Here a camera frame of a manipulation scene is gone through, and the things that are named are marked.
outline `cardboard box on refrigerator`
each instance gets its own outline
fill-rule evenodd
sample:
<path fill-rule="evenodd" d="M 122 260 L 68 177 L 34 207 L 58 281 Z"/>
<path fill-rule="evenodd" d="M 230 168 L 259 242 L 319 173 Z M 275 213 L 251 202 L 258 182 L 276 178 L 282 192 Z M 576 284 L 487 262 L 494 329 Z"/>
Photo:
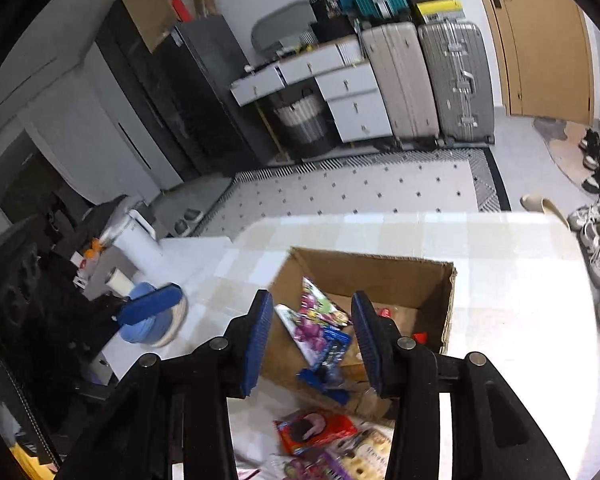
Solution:
<path fill-rule="evenodd" d="M 382 308 L 391 311 L 402 335 L 427 332 L 427 346 L 434 352 L 446 351 L 456 276 L 452 263 L 292 248 L 269 285 L 274 304 L 281 303 L 297 311 L 303 276 L 348 313 L 352 295 L 364 290 L 377 312 Z M 354 336 L 352 327 L 345 330 Z M 355 336 L 340 366 L 345 377 L 359 383 L 345 406 L 296 378 L 296 374 L 307 367 L 307 362 L 274 315 L 262 363 L 263 377 L 319 406 L 391 424 L 390 412 L 395 408 L 392 402 L 378 399 L 372 392 L 366 393 L 368 379 Z"/>

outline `black refrigerator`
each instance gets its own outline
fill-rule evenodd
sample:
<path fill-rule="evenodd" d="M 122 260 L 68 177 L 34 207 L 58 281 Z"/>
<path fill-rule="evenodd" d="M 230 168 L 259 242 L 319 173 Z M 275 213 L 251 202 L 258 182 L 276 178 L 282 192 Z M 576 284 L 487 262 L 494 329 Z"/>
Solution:
<path fill-rule="evenodd" d="M 177 24 L 153 56 L 213 167 L 235 173 L 262 168 L 275 157 L 254 105 L 239 107 L 229 90 L 248 62 L 224 17 Z"/>
<path fill-rule="evenodd" d="M 183 180 L 266 166 L 276 147 L 253 105 L 240 108 L 229 86 L 247 60 L 222 16 L 178 24 L 154 52 L 122 0 L 96 37 L 126 98 Z"/>

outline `cardboard box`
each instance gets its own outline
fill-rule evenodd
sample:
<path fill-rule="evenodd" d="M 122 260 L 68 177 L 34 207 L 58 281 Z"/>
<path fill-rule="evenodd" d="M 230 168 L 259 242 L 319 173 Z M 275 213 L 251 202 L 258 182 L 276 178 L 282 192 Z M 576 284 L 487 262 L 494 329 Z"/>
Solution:
<path fill-rule="evenodd" d="M 196 17 L 206 18 L 210 14 L 217 14 L 216 0 L 193 0 L 193 6 L 196 7 Z"/>
<path fill-rule="evenodd" d="M 293 310 L 300 307 L 302 277 L 307 276 L 340 308 L 350 312 L 351 297 L 364 290 L 377 311 L 391 310 L 402 335 L 427 332 L 433 351 L 444 353 L 448 343 L 456 270 L 453 264 L 419 258 L 350 254 L 292 248 L 280 272 L 269 285 L 274 304 Z M 346 329 L 353 335 L 353 328 Z M 295 342 L 274 315 L 261 375 L 314 404 L 368 420 L 390 424 L 391 401 L 365 393 L 368 380 L 354 341 L 341 363 L 348 378 L 359 381 L 346 406 L 340 406 L 299 381 L 296 374 L 307 366 Z"/>
<path fill-rule="evenodd" d="M 153 52 L 178 22 L 168 0 L 122 0 L 144 44 Z"/>

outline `metal screw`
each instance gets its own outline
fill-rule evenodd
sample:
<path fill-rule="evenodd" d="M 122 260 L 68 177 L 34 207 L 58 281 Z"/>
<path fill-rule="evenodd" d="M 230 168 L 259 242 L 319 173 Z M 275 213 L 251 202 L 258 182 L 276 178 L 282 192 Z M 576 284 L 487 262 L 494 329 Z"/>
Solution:
<path fill-rule="evenodd" d="M 141 367 L 148 368 L 155 365 L 157 360 L 158 356 L 156 354 L 144 354 L 138 359 L 138 363 Z"/>
<path fill-rule="evenodd" d="M 404 350 L 411 350 L 416 348 L 416 342 L 410 337 L 401 337 L 398 339 L 398 346 Z"/>
<path fill-rule="evenodd" d="M 215 337 L 209 341 L 212 350 L 224 350 L 229 346 L 229 342 L 224 337 Z"/>
<path fill-rule="evenodd" d="M 487 358 L 480 352 L 471 352 L 469 354 L 469 361 L 476 366 L 483 366 L 487 364 Z"/>

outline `suitcase handle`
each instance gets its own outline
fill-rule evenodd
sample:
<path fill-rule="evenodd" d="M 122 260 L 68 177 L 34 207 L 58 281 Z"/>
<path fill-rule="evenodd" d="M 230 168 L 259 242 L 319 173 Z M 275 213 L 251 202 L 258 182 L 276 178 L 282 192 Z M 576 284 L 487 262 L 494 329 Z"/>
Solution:
<path fill-rule="evenodd" d="M 469 82 L 469 93 L 475 94 L 475 77 L 471 72 L 467 72 L 467 70 L 462 70 L 462 75 Z"/>

